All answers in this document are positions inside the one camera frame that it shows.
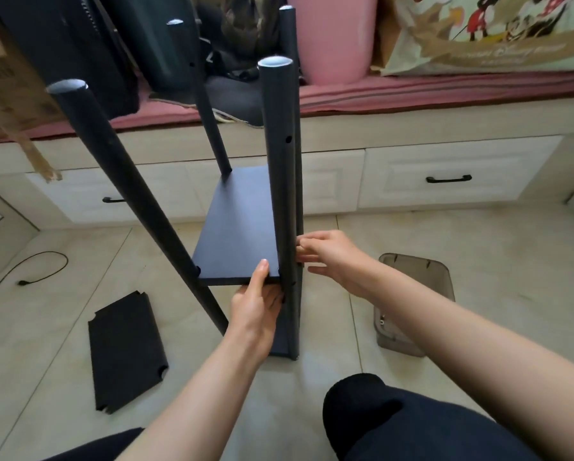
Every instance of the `dark pants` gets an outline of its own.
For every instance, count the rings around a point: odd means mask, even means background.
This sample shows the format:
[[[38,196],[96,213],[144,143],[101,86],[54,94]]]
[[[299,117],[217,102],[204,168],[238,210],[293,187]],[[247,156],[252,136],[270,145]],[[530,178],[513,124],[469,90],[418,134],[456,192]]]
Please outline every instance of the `dark pants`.
[[[540,461],[491,419],[388,387],[372,374],[347,377],[328,391],[323,425],[340,461]],[[141,432],[101,438],[46,461],[114,461]]]

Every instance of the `pink bin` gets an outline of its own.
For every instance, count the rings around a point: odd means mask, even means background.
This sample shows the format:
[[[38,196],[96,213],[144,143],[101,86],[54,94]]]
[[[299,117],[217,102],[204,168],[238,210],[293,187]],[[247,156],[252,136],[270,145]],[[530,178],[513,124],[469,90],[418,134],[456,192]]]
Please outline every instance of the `pink bin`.
[[[372,59],[377,0],[288,0],[297,16],[297,44],[309,84],[349,84]]]

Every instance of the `power cord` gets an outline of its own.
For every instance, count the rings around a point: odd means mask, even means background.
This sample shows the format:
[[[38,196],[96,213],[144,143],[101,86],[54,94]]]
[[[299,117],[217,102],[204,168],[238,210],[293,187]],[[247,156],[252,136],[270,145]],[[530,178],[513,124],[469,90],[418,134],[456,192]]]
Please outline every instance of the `power cord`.
[[[8,271],[5,276],[0,279],[0,284],[3,283],[3,280],[7,278],[7,275],[9,275],[11,272],[13,272],[14,270],[16,270],[16,268],[18,266],[20,266],[21,264],[25,263],[27,260],[32,259],[33,257],[35,257],[36,255],[41,255],[41,254],[59,254],[62,255],[63,257],[65,257],[65,265],[63,265],[60,269],[58,269],[57,271],[55,271],[54,273],[49,274],[48,276],[41,278],[41,279],[36,279],[34,281],[27,281],[25,279],[21,279],[19,282],[17,282],[16,284],[18,286],[26,286],[26,285],[32,285],[33,283],[37,283],[38,281],[42,281],[43,279],[49,279],[52,275],[56,275],[59,271],[63,270],[65,267],[67,267],[68,263],[69,263],[69,257],[66,256],[65,254],[61,253],[61,252],[56,252],[56,251],[42,251],[42,252],[38,252],[37,254],[33,254],[33,255],[29,255],[29,257],[27,257],[26,259],[20,261],[19,263],[17,263],[16,265],[14,265],[10,271]]]

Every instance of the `metal tube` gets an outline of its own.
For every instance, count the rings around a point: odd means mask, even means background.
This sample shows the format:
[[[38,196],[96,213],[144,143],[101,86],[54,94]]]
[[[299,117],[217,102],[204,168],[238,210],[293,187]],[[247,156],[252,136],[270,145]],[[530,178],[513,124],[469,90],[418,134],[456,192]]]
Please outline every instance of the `metal tube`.
[[[281,285],[286,295],[283,310],[289,356],[296,359],[299,345],[293,68],[294,62],[283,56],[270,56],[259,61],[276,249]]]
[[[206,310],[214,325],[225,334],[228,324],[225,314],[210,289],[199,283],[197,267],[86,83],[80,79],[67,79],[51,84],[46,90],[61,106],[76,134]]]
[[[216,162],[219,164],[221,174],[227,176],[231,173],[231,165],[206,91],[203,64],[199,58],[199,32],[195,23],[195,15],[191,1],[184,1],[184,5],[187,7],[185,10],[186,22],[173,19],[168,22],[168,31],[177,50],[182,53],[183,71],[190,76],[197,111],[206,130],[206,136],[210,141]]]
[[[304,210],[302,194],[302,133],[300,130],[300,72],[297,51],[297,25],[295,8],[290,5],[282,6],[279,10],[279,26],[281,31],[281,47],[287,57],[294,62],[294,124],[295,124],[295,203],[297,234],[304,233]]]

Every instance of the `hand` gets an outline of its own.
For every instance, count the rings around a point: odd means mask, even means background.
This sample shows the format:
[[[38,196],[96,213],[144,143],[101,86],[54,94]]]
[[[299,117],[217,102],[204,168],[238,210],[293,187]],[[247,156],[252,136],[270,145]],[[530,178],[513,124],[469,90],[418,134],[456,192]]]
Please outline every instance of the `hand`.
[[[342,231],[303,234],[297,237],[297,244],[298,262],[326,265],[312,265],[308,271],[333,279],[351,294],[368,296],[368,271],[376,262],[360,251]]]
[[[231,320],[225,335],[250,346],[258,364],[270,354],[276,318],[283,303],[280,285],[263,285],[269,271],[268,261],[262,260],[253,272],[251,282],[233,296]]]

